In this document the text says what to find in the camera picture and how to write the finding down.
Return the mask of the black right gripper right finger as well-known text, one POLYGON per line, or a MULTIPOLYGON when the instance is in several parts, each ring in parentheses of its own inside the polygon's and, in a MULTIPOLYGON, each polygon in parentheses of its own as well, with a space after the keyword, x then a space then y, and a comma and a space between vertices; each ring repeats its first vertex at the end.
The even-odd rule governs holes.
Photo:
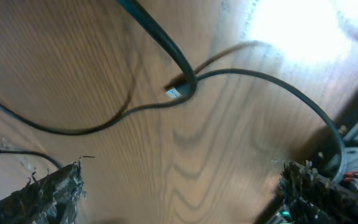
POLYGON ((285 162, 279 189, 293 223, 358 224, 358 194, 296 162, 285 162))

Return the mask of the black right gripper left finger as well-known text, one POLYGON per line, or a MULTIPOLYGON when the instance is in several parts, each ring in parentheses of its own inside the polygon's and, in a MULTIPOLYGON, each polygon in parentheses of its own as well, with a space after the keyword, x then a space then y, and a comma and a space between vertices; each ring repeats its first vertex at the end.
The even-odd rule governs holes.
POLYGON ((0 200, 0 223, 71 224, 83 195, 81 162, 69 164, 0 200))

